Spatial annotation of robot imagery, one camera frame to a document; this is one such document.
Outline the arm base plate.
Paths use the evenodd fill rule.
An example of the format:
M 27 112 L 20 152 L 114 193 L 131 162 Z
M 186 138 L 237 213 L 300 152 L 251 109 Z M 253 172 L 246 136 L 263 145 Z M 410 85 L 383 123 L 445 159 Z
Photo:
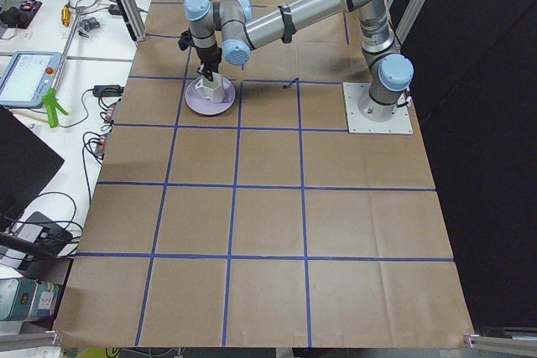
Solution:
M 412 135 L 414 131 L 405 94 L 402 93 L 395 104 L 382 106 L 370 97 L 370 85 L 367 82 L 342 84 L 349 133 Z

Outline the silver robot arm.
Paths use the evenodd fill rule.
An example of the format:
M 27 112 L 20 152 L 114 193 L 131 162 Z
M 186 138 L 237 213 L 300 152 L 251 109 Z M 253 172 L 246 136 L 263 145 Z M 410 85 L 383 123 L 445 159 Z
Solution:
M 254 50 L 274 41 L 291 43 L 294 35 L 338 13 L 356 12 L 362 30 L 362 54 L 372 83 L 358 102 L 360 113 L 370 121 L 386 122 L 402 107 L 399 98 L 414 75 L 410 60 L 395 49 L 395 34 L 388 24 L 384 0 L 294 0 L 254 18 L 248 0 L 184 0 L 189 28 L 178 45 L 196 50 L 201 62 L 198 79 L 187 88 L 191 110 L 205 116 L 227 111 L 235 101 L 231 81 L 219 65 L 245 65 Z

